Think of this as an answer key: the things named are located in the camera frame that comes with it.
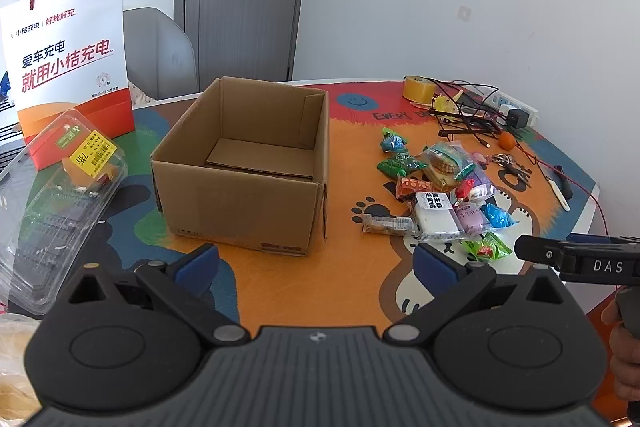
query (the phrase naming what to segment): power strip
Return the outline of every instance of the power strip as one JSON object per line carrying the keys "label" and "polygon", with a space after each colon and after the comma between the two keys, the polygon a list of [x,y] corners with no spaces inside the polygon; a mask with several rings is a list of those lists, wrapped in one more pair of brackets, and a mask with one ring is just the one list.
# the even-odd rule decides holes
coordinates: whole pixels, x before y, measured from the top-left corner
{"label": "power strip", "polygon": [[529,120],[527,121],[527,125],[529,127],[535,127],[536,124],[538,123],[537,109],[534,109],[533,107],[531,107],[530,105],[527,105],[526,103],[522,103],[520,100],[516,100],[512,96],[509,96],[508,94],[504,93],[503,91],[498,90],[494,92],[486,101],[486,105],[490,105],[491,107],[493,107],[494,109],[497,109],[498,111],[500,111],[500,106],[503,104],[513,105],[514,107],[517,107],[523,111],[528,112]]}

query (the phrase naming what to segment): hand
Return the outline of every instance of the hand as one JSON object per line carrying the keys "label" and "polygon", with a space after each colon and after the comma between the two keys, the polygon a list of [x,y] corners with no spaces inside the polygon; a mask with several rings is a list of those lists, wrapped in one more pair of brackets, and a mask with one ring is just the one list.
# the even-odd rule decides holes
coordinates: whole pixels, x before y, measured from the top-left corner
{"label": "hand", "polygon": [[[615,300],[604,308],[601,318],[605,324],[622,320]],[[613,383],[616,396],[625,401],[640,400],[640,340],[635,339],[622,324],[618,324],[611,331],[609,346],[613,351],[609,367],[616,377]]]}

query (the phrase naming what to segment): gray ribbed surface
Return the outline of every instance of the gray ribbed surface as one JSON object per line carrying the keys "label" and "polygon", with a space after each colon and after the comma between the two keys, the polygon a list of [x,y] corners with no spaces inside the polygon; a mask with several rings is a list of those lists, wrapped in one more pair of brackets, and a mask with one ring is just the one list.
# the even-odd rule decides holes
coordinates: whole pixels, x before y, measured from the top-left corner
{"label": "gray ribbed surface", "polygon": [[[326,335],[321,341],[318,332]],[[88,419],[47,409],[30,422],[33,427],[605,425],[586,407],[538,417],[479,408],[445,387],[418,350],[387,346],[370,328],[263,328],[247,346],[217,350],[195,380],[156,407]]]}

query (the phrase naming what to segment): open cardboard box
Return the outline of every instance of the open cardboard box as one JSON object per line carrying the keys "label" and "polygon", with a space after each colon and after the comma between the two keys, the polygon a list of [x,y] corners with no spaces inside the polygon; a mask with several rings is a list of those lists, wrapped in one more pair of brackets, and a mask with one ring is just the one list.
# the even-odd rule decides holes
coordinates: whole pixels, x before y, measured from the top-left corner
{"label": "open cardboard box", "polygon": [[151,155],[174,233],[292,255],[326,225],[329,101],[321,89],[219,78]]}

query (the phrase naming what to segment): yellow price sticker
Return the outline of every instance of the yellow price sticker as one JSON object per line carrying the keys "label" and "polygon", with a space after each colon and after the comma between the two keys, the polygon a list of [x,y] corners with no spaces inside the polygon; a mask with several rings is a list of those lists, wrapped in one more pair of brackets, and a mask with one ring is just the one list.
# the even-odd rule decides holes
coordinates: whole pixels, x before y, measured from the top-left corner
{"label": "yellow price sticker", "polygon": [[117,147],[99,132],[91,131],[69,159],[82,171],[95,178],[116,150]]}

